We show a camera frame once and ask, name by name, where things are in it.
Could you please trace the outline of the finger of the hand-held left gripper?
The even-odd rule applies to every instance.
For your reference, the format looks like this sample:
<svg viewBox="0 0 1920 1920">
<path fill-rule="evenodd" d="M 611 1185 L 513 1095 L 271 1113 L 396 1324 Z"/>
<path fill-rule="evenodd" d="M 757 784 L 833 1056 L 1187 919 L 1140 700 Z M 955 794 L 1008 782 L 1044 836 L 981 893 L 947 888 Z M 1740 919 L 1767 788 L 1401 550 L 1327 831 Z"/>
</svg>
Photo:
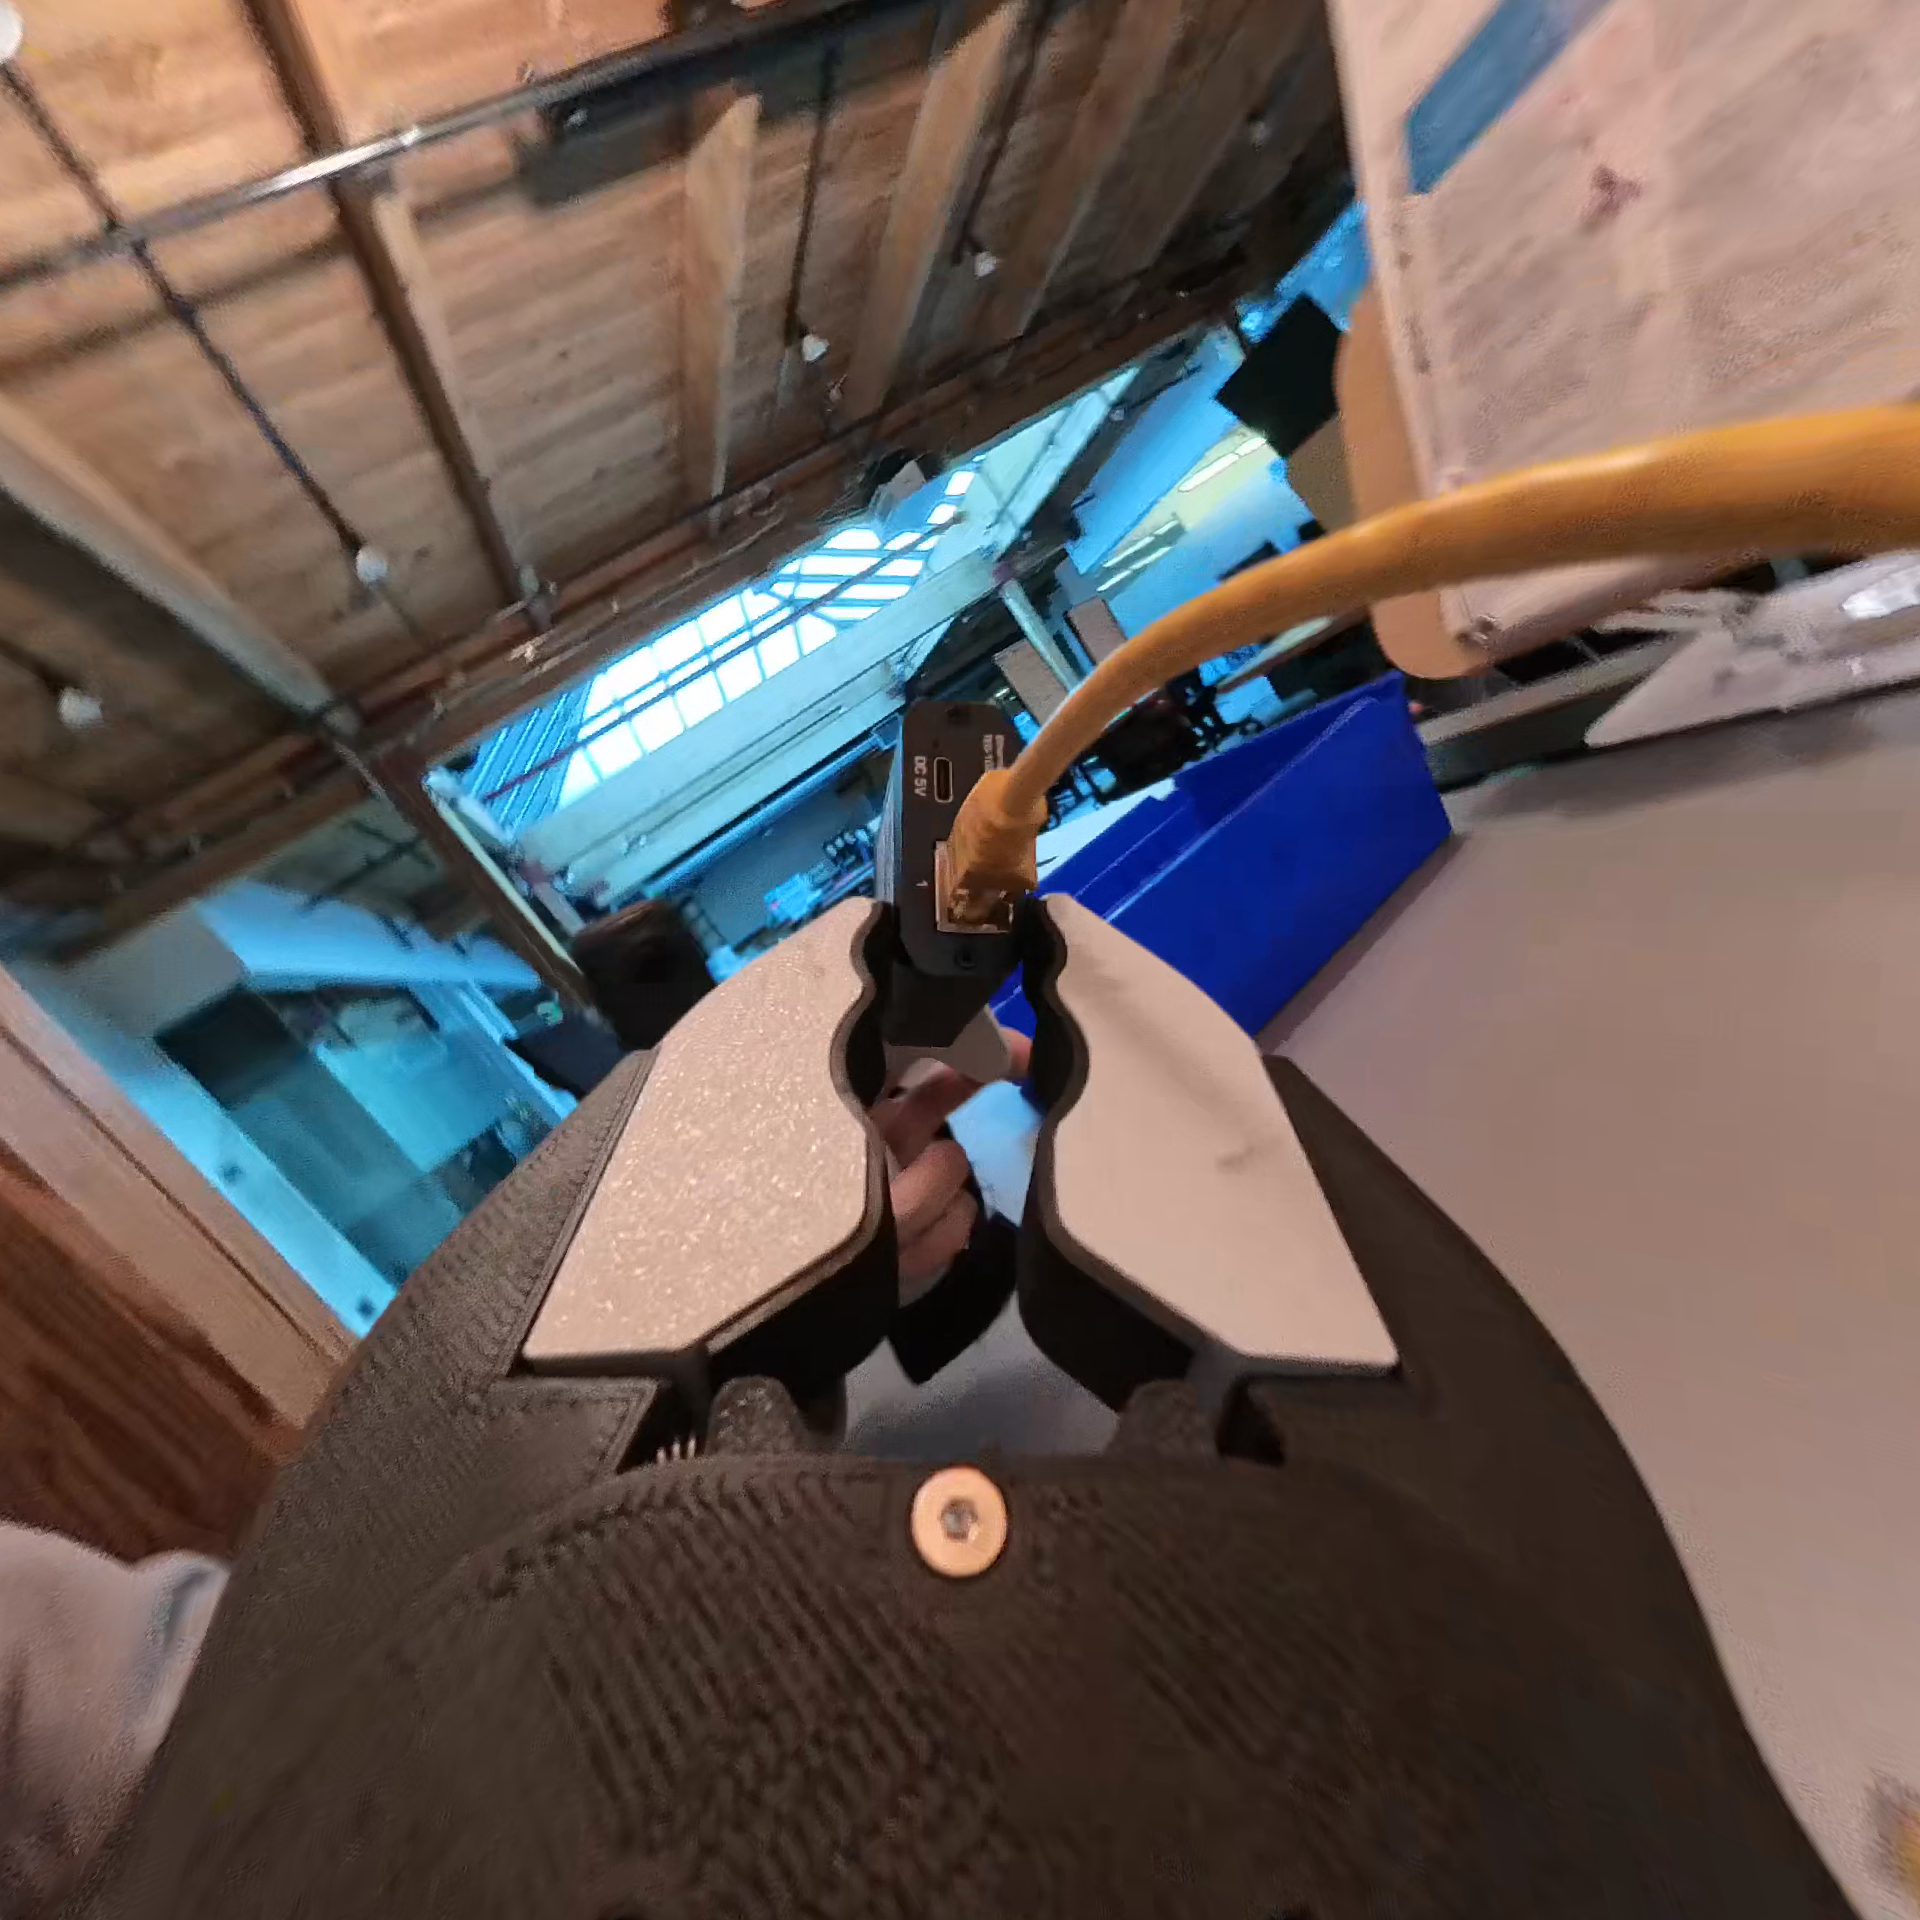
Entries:
<svg viewBox="0 0 1920 1920">
<path fill-rule="evenodd" d="M 891 1013 L 885 1018 L 885 1087 L 907 1089 L 931 1072 L 953 1072 L 975 1087 L 1023 1077 L 1023 1037 L 1002 1025 L 989 1005 L 968 1018 L 935 1013 Z"/>
</svg>

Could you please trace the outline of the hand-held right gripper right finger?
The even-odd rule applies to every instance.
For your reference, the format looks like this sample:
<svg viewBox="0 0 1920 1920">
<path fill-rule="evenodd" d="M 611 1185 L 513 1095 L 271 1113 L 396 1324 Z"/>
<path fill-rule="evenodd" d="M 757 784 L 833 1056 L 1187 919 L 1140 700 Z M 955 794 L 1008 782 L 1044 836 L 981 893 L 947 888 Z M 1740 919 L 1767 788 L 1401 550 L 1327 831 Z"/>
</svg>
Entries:
<svg viewBox="0 0 1920 1920">
<path fill-rule="evenodd" d="M 1041 1133 L 1017 1253 L 1037 1351 L 1104 1407 L 1391 1381 L 1401 1351 L 1256 1039 L 1067 895 L 1025 919 Z"/>
</svg>

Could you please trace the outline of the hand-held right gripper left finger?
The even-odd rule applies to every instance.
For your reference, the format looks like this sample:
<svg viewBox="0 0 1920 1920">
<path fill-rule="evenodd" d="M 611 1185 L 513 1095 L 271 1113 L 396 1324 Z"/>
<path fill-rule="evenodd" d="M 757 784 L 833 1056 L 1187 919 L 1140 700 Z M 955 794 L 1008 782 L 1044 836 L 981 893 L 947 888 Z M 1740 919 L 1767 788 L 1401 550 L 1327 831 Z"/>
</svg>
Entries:
<svg viewBox="0 0 1920 1920">
<path fill-rule="evenodd" d="M 530 1373 L 833 1385 L 879 1349 L 891 946 L 887 905 L 839 903 L 664 1037 L 523 1335 Z"/>
</svg>

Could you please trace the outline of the black network switch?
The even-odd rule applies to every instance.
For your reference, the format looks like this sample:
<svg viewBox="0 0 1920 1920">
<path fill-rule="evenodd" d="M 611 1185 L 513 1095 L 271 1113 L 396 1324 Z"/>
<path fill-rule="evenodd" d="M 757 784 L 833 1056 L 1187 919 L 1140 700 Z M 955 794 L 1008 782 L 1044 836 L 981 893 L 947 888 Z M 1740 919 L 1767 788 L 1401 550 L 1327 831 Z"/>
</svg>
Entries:
<svg viewBox="0 0 1920 1920">
<path fill-rule="evenodd" d="M 952 914 L 947 847 L 977 782 L 1007 766 L 1019 735 L 995 703 L 915 702 L 903 708 L 875 829 L 874 892 L 895 912 L 895 960 L 883 1034 L 947 1046 L 1012 974 L 1017 905 L 1002 898 L 981 924 Z"/>
</svg>

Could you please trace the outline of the grey desk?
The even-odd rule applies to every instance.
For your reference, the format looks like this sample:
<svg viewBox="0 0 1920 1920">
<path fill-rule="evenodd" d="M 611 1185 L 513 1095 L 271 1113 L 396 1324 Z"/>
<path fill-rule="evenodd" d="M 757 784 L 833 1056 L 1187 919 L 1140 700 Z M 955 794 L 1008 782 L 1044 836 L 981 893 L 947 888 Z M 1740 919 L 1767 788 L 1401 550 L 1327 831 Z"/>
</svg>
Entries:
<svg viewBox="0 0 1920 1920">
<path fill-rule="evenodd" d="M 1916 689 L 1453 794 L 1259 1034 L 1618 1429 L 1865 1916 L 1916 1916 Z"/>
</svg>

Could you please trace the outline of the person's left hand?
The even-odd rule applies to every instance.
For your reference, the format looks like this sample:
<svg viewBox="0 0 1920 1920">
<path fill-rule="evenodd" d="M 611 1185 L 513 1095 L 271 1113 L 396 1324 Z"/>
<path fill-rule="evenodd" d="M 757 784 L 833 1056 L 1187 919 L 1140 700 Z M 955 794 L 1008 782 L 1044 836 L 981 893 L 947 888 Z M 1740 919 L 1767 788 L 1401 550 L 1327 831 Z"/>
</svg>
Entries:
<svg viewBox="0 0 1920 1920">
<path fill-rule="evenodd" d="M 1025 1212 L 1041 1132 L 1025 1095 L 1031 1039 L 1002 1034 L 1000 1080 L 921 1058 L 895 1072 L 871 1108 L 889 1167 L 900 1306 L 945 1279 L 983 1218 L 1017 1223 Z"/>
</svg>

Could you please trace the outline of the blue plastic bin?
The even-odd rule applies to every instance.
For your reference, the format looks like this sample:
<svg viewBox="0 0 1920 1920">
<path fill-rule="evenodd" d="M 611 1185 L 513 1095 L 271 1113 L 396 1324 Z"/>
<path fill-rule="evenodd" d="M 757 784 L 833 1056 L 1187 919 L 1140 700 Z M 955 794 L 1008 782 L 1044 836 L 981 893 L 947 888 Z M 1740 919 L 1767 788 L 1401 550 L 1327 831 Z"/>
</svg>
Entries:
<svg viewBox="0 0 1920 1920">
<path fill-rule="evenodd" d="M 1176 774 L 1041 879 L 1256 1039 L 1451 836 L 1388 674 Z"/>
</svg>

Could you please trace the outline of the large paned window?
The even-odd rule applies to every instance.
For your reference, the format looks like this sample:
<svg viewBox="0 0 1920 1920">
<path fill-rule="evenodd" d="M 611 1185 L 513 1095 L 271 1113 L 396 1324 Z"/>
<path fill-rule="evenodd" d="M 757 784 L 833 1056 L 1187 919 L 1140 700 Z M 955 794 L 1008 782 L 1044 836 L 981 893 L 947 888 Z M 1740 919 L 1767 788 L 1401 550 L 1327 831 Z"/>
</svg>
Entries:
<svg viewBox="0 0 1920 1920">
<path fill-rule="evenodd" d="M 900 530 L 855 520 L 496 728 L 458 774 L 463 794 L 516 834 L 674 745 L 903 601 L 963 520 L 977 473 L 952 469 L 905 504 Z"/>
</svg>

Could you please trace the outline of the wooden panel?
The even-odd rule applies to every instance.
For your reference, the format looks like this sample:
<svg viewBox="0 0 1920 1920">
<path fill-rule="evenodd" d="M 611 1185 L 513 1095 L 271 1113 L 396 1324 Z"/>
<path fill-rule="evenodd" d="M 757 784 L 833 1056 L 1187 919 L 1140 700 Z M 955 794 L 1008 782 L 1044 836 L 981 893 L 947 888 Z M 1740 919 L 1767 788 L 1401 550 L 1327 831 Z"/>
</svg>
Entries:
<svg viewBox="0 0 1920 1920">
<path fill-rule="evenodd" d="M 351 1349 L 271 1238 L 5 975 L 5 1520 L 129 1561 L 231 1554 Z"/>
</svg>

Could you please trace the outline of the black monitor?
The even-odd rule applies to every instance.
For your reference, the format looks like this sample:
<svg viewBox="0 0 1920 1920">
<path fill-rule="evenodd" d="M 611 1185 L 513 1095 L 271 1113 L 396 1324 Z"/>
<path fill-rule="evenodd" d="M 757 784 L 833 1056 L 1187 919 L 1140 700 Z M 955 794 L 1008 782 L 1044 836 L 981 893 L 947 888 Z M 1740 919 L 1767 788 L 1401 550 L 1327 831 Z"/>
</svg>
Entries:
<svg viewBox="0 0 1920 1920">
<path fill-rule="evenodd" d="M 1295 297 L 1245 346 L 1213 401 L 1288 458 L 1338 415 L 1335 369 L 1346 334 L 1309 294 Z"/>
</svg>

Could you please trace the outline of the white printed board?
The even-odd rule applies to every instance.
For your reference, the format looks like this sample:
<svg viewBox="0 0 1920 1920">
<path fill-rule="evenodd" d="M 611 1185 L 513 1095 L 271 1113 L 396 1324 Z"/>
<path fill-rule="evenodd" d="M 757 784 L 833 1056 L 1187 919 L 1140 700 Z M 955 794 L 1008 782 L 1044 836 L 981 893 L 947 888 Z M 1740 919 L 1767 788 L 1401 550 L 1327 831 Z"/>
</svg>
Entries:
<svg viewBox="0 0 1920 1920">
<path fill-rule="evenodd" d="M 1679 648 L 1588 727 L 1588 749 L 1843 703 L 1917 682 L 1917 553 L 1772 592 L 1665 592 L 1604 623 L 1676 637 Z"/>
</svg>

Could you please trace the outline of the metal ceiling pipe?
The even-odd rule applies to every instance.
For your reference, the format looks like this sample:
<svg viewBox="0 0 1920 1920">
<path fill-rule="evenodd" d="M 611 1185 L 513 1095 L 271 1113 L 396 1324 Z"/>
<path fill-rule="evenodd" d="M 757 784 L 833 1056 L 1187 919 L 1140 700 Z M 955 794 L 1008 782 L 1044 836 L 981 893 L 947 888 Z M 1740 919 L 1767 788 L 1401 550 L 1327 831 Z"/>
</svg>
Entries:
<svg viewBox="0 0 1920 1920">
<path fill-rule="evenodd" d="M 869 14 L 866 5 L 777 5 L 732 14 L 615 54 L 578 62 L 482 101 L 325 150 L 267 175 L 229 183 L 151 213 L 106 214 L 98 230 L 7 258 L 2 290 L 12 294 L 47 280 L 60 280 L 90 265 L 129 256 L 140 246 L 226 223 L 301 193 L 348 185 L 397 159 L 503 125 L 519 113 L 575 104 L 592 90 L 640 88 L 658 93 L 672 84 L 741 80 L 761 63 L 849 31 Z"/>
</svg>

